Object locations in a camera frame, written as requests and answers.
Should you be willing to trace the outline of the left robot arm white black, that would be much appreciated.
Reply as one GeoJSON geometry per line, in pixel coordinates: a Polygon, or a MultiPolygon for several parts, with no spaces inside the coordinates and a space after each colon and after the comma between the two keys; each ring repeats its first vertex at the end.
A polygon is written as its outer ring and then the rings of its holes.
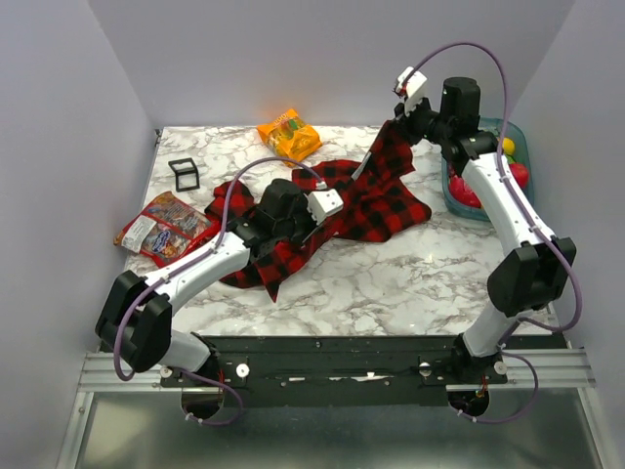
{"type": "Polygon", "coordinates": [[[220,232],[203,246],[143,277],[132,271],[119,275],[96,323],[97,336],[136,373],[160,364],[181,368],[196,386],[209,384],[217,371],[210,346],[174,329],[174,315],[211,284],[268,256],[280,242],[307,241],[342,207],[338,193],[323,183],[305,192],[290,181],[273,180],[259,203],[239,216],[226,213],[220,232]]]}

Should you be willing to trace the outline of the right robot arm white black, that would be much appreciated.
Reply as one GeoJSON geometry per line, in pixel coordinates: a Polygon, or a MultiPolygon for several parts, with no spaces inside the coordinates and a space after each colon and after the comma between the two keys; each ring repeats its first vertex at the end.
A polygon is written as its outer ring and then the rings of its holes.
{"type": "Polygon", "coordinates": [[[465,350],[449,359],[451,375],[469,383],[484,372],[483,358],[496,354],[519,322],[562,296],[576,246],[542,221],[506,157],[498,154],[497,138],[480,130],[477,81],[445,79],[439,110],[430,106],[426,82],[411,66],[397,78],[396,120],[412,143],[426,139],[440,147],[443,159],[477,196],[505,255],[487,279],[483,312],[462,335],[465,350]]]}

